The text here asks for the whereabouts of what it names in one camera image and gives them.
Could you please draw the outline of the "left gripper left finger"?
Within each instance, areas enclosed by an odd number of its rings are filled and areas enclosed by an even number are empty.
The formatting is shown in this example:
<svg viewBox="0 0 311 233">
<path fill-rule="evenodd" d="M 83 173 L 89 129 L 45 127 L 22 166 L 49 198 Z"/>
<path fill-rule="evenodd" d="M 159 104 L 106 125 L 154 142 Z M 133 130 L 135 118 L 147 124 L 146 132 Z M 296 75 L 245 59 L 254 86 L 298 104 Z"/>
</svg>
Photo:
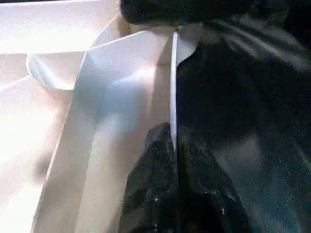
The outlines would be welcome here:
<svg viewBox="0 0 311 233">
<path fill-rule="evenodd" d="M 119 220 L 120 233 L 175 233 L 178 228 L 177 159 L 168 122 L 151 128 L 130 172 Z"/>
</svg>

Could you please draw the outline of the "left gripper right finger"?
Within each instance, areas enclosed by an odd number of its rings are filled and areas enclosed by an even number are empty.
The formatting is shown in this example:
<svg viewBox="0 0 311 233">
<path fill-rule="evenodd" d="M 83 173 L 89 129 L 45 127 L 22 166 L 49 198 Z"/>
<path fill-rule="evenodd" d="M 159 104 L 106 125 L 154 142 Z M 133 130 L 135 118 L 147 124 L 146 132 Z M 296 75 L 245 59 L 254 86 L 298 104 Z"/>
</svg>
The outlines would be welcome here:
<svg viewBox="0 0 311 233">
<path fill-rule="evenodd" d="M 178 137 L 178 175 L 185 233 L 245 233 L 247 214 L 206 143 Z"/>
</svg>

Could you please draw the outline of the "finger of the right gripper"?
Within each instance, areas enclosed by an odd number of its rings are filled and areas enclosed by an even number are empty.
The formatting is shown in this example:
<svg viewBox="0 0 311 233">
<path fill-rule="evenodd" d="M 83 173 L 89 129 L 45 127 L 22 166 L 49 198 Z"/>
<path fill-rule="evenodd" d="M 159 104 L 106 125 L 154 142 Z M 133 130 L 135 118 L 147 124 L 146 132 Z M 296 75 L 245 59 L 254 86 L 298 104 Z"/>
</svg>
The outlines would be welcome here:
<svg viewBox="0 0 311 233">
<path fill-rule="evenodd" d="M 134 25 L 196 23 L 217 11 L 215 0 L 122 0 L 121 14 Z"/>
</svg>

